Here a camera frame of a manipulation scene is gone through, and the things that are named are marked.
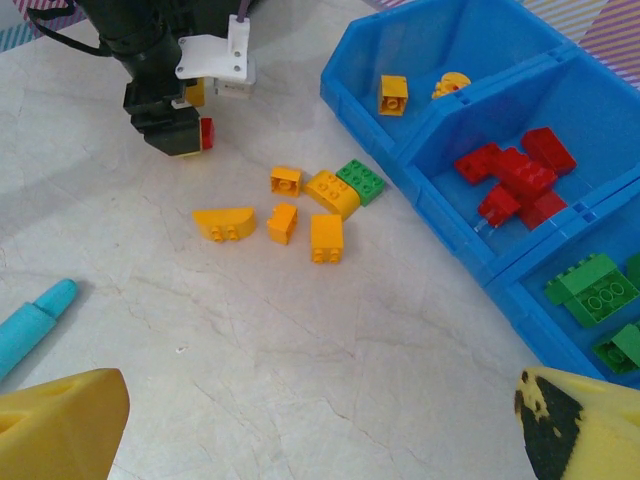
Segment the green lego brick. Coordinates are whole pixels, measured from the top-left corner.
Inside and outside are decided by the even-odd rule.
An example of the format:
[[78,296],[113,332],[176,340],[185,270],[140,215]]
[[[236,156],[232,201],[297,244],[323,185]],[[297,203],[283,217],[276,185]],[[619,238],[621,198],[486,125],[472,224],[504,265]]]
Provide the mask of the green lego brick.
[[336,176],[358,192],[363,207],[384,190],[384,180],[355,158],[338,170]]
[[627,260],[627,278],[634,287],[640,288],[640,253]]
[[631,303],[638,295],[638,289],[616,269],[574,298],[598,324]]
[[592,349],[614,373],[640,369],[640,322],[630,323],[622,330],[606,336]]
[[591,254],[547,283],[544,293],[554,305],[578,295],[618,267],[606,254]]

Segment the striped fabric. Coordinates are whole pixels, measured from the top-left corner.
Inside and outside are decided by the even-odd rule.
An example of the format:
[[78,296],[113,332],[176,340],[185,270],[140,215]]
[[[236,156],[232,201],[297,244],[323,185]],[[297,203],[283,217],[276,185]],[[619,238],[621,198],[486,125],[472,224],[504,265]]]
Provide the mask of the striped fabric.
[[640,0],[525,0],[524,4],[640,88]]
[[[55,0],[53,2],[49,0],[13,0],[13,3],[22,14],[24,22],[4,30],[0,30],[0,52],[11,50],[12,48],[27,43],[34,38],[42,36],[42,34],[28,21],[27,8],[48,9],[53,7],[64,7],[66,5],[64,0]],[[51,30],[57,31],[61,28],[73,25],[83,19],[84,14],[80,9],[78,9],[71,17],[58,18],[51,22],[46,22],[45,25]]]

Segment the white 3d-printed bracket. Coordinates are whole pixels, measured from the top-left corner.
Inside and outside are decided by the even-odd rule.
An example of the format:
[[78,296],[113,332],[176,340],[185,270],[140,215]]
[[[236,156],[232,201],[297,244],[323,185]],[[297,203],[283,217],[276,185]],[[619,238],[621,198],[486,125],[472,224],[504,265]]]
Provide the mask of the white 3d-printed bracket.
[[226,86],[216,89],[219,94],[250,95],[256,81],[255,64],[248,55],[250,30],[248,18],[239,23],[236,15],[229,15],[228,38],[182,37],[178,42],[182,59],[176,67],[176,76],[181,80],[211,77],[215,84]]

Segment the black spot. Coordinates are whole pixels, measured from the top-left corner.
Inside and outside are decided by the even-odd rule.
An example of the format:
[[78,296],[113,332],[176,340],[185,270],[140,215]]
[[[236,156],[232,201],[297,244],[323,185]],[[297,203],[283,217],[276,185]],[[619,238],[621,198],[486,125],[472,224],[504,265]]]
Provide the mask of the black spot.
[[[536,377],[536,384],[549,416],[538,421],[534,412],[522,405],[520,418],[524,426],[525,449],[538,479],[561,480],[580,435],[577,420],[580,419],[582,405],[544,378]],[[554,433],[554,428],[562,432],[560,438]]]
[[516,415],[520,415],[522,407],[524,406],[524,396],[520,390],[516,391],[516,396],[513,401],[513,409],[516,411]]

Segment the blue marker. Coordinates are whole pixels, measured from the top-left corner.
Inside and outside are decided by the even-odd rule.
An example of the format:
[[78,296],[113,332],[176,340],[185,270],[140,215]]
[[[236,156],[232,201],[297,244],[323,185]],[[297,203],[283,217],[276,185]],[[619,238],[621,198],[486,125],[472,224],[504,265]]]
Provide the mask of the blue marker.
[[62,280],[0,325],[0,380],[49,333],[77,292],[76,282]]

